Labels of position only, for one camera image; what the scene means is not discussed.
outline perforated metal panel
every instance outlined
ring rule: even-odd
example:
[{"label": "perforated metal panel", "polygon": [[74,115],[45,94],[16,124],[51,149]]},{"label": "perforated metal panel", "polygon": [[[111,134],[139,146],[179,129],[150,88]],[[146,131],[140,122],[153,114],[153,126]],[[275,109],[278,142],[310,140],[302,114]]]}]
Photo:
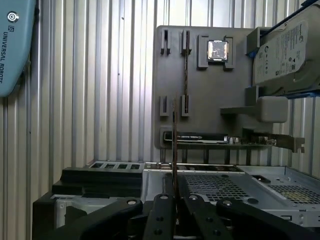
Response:
[{"label": "perforated metal panel", "polygon": [[223,198],[243,200],[249,195],[238,187],[227,175],[184,175],[191,194],[206,195],[210,202]]},{"label": "perforated metal panel", "polygon": [[295,204],[320,204],[320,195],[302,186],[269,186]]}]

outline gray fixture board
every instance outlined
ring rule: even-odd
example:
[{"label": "gray fixture board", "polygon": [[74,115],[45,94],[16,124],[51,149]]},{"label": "gray fixture board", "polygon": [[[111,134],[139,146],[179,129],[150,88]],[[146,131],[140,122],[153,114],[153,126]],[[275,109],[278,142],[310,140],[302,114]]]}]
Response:
[{"label": "gray fixture board", "polygon": [[[185,56],[182,53],[186,47],[186,41],[183,41],[186,31],[190,36],[189,111],[183,116]],[[162,133],[171,130],[174,98],[177,99],[177,129],[180,132],[230,136],[241,136],[242,128],[272,132],[271,123],[260,123],[252,116],[222,117],[220,114],[220,108],[245,105],[245,88],[252,82],[252,59],[246,56],[246,37],[252,31],[250,28],[183,26],[156,29],[153,75],[153,140],[156,148],[170,147],[163,144]],[[203,44],[213,40],[229,40],[228,62],[204,62],[208,49]]]}]

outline hard drive label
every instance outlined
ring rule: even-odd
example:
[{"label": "hard drive label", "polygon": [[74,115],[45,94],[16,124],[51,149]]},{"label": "hard drive label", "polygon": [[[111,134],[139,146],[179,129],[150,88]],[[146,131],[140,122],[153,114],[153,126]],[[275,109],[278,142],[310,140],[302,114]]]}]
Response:
[{"label": "hard drive label", "polygon": [[254,59],[255,84],[298,71],[305,62],[307,36],[308,23],[300,21],[262,45]]}]

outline mounting hole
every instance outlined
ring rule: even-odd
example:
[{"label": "mounting hole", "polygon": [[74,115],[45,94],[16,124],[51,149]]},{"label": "mounting hole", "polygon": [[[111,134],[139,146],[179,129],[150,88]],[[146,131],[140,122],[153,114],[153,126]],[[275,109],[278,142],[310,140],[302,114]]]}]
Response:
[{"label": "mounting hole", "polygon": [[165,195],[165,194],[164,194],[164,195],[161,195],[160,198],[161,198],[161,199],[168,199],[168,195]]},{"label": "mounting hole", "polygon": [[255,199],[255,198],[249,198],[247,201],[250,204],[258,204],[259,203],[259,201],[257,199]]},{"label": "mounting hole", "polygon": [[162,234],[162,230],[161,229],[156,229],[156,230],[154,230],[154,234],[155,235],[161,235]]},{"label": "mounting hole", "polygon": [[129,205],[135,205],[136,202],[137,202],[136,200],[129,200],[126,203],[129,204]]},{"label": "mounting hole", "polygon": [[205,219],[208,223],[212,223],[214,221],[214,219],[212,217],[207,217]]},{"label": "mounting hole", "polygon": [[213,230],[213,235],[220,236],[221,232],[219,230]]}]

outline universal robots label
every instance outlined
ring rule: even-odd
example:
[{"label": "universal robots label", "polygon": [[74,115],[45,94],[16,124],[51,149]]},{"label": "universal robots label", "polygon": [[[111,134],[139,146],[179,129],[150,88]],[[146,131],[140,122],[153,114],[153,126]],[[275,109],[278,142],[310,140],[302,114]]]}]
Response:
[{"label": "universal robots label", "polygon": [[15,27],[14,26],[8,26],[8,31],[3,32],[2,38],[1,38],[1,52],[0,52],[0,84],[3,83],[4,75],[6,72],[6,54],[8,49],[8,37],[9,32],[14,32]]}]

